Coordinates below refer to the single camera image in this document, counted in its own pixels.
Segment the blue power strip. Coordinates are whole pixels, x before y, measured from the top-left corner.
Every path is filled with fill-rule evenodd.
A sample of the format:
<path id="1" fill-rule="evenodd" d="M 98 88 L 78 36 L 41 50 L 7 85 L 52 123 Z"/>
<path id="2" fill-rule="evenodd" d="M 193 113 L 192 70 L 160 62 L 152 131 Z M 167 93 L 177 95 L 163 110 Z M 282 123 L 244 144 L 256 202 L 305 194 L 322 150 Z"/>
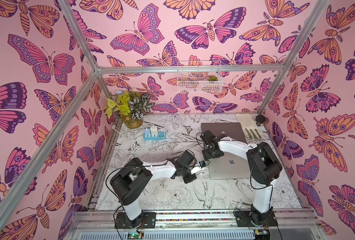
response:
<path id="1" fill-rule="evenodd" d="M 158 132 L 156 135 L 152 135 L 151 132 L 146 132 L 143 134 L 143 139 L 145 141 L 163 141 L 166 140 L 165 132 Z"/>

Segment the white laptop charger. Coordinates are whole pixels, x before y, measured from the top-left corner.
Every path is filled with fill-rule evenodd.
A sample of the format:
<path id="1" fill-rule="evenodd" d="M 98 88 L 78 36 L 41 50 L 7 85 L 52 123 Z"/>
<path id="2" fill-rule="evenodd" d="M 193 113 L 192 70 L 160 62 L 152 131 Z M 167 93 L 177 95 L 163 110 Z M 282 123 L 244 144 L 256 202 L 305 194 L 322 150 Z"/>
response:
<path id="1" fill-rule="evenodd" d="M 156 126 L 150 127 L 150 131 L 151 131 L 151 136 L 152 136 L 152 137 L 157 137 L 157 135 L 158 135 L 158 130 L 157 130 L 157 127 L 156 127 Z"/>

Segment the light blue charger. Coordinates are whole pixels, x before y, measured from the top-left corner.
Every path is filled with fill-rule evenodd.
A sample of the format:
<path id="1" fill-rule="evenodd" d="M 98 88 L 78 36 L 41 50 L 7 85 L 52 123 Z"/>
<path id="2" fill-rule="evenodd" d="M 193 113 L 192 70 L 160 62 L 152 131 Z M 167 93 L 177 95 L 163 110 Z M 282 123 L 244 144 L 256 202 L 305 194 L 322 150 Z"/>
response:
<path id="1" fill-rule="evenodd" d="M 151 137 L 151 131 L 149 128 L 145 128 L 144 129 L 144 135 L 143 135 L 145 138 L 149 138 Z"/>

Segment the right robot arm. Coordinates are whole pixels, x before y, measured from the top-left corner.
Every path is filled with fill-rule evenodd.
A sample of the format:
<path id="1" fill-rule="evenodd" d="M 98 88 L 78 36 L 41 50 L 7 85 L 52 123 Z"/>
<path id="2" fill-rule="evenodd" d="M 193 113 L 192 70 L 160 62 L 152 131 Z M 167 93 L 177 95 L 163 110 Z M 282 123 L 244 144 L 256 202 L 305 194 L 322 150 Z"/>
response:
<path id="1" fill-rule="evenodd" d="M 224 135 L 216 137 L 210 131 L 201 133 L 200 138 L 212 180 L 249 179 L 255 193 L 250 213 L 245 217 L 248 224 L 277 225 L 271 200 L 283 167 L 270 145 L 248 144 Z"/>

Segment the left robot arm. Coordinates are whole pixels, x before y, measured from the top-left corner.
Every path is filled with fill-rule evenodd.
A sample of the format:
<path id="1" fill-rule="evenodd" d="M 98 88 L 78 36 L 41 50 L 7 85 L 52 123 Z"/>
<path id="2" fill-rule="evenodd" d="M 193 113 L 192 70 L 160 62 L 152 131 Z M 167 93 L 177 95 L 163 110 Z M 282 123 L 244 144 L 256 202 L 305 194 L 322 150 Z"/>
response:
<path id="1" fill-rule="evenodd" d="M 158 163 L 142 162 L 133 158 L 123 167 L 106 177 L 108 190 L 118 199 L 124 213 L 114 219 L 117 229 L 137 229 L 144 226 L 151 214 L 145 214 L 138 198 L 149 182 L 158 179 L 182 178 L 185 184 L 197 179 L 196 173 L 208 165 L 208 161 L 197 161 L 192 151 L 184 151 L 177 157 Z"/>

